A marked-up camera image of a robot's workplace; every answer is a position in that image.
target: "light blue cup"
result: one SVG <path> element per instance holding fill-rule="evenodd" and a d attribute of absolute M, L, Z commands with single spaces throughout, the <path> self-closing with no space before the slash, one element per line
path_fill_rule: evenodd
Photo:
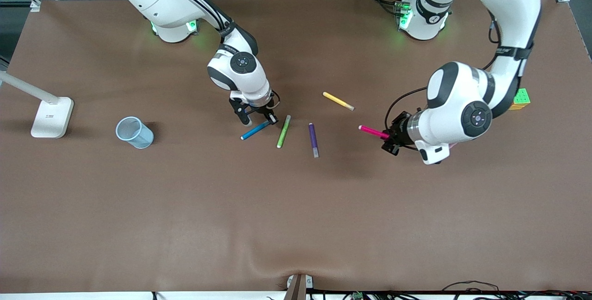
<path fill-rule="evenodd" d="M 152 130 L 135 116 L 128 116 L 117 123 L 115 128 L 117 138 L 128 142 L 135 148 L 147 148 L 154 140 Z"/>

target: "white lamp base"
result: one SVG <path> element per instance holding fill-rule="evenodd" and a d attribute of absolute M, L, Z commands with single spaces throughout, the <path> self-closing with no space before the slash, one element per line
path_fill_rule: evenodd
<path fill-rule="evenodd" d="M 61 138 L 66 133 L 74 101 L 68 97 L 59 97 L 57 104 L 42 101 L 39 104 L 31 136 L 35 138 Z"/>

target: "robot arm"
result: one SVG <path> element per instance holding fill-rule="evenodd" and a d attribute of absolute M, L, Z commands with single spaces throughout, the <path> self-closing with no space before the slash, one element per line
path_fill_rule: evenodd
<path fill-rule="evenodd" d="M 400 20 L 400 30 L 418 40 L 435 37 L 448 17 L 453 0 L 403 0 L 411 8 Z"/>
<path fill-rule="evenodd" d="M 491 71 L 444 64 L 429 80 L 427 109 L 399 115 L 388 130 L 385 150 L 395 153 L 393 147 L 415 144 L 424 163 L 439 163 L 450 154 L 449 144 L 481 136 L 512 105 L 533 47 L 541 0 L 481 1 L 501 34 Z"/>
<path fill-rule="evenodd" d="M 249 114 L 262 113 L 270 123 L 277 123 L 273 108 L 277 106 L 264 69 L 255 57 L 257 41 L 210 0 L 129 0 L 168 43 L 186 39 L 193 30 L 189 22 L 203 18 L 220 33 L 220 47 L 208 64 L 210 79 L 230 91 L 230 104 L 244 125 L 250 125 Z"/>

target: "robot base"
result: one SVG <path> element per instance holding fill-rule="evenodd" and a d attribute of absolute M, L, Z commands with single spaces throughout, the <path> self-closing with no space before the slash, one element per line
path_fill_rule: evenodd
<path fill-rule="evenodd" d="M 444 15 L 437 24 L 428 24 L 419 13 L 417 13 L 417 1 L 419 0 L 403 0 L 403 3 L 409 3 L 411 7 L 410 13 L 408 14 L 406 23 L 403 24 L 400 20 L 399 28 L 405 31 L 410 37 L 418 40 L 429 40 L 433 39 L 442 28 L 448 14 Z"/>
<path fill-rule="evenodd" d="M 66 133 L 74 101 L 68 97 L 59 97 L 57 104 L 42 101 L 39 104 L 31 136 L 35 138 L 61 138 Z"/>

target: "table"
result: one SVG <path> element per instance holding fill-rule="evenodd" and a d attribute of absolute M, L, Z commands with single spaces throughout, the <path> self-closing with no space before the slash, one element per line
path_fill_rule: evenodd
<path fill-rule="evenodd" d="M 532 104 L 426 166 L 357 127 L 380 128 L 448 61 L 489 62 L 479 0 L 456 0 L 427 42 L 371 0 L 215 2 L 256 36 L 277 115 L 292 115 L 281 150 L 280 126 L 239 139 L 205 70 L 210 26 L 163 43 L 124 0 L 49 0 L 29 15 L 8 72 L 75 104 L 64 138 L 36 140 L 38 100 L 2 87 L 2 292 L 276 289 L 292 273 L 325 289 L 592 288 L 592 71 L 567 5 L 542 0 Z M 422 106 L 418 93 L 393 115 Z M 129 115 L 153 146 L 117 140 Z"/>

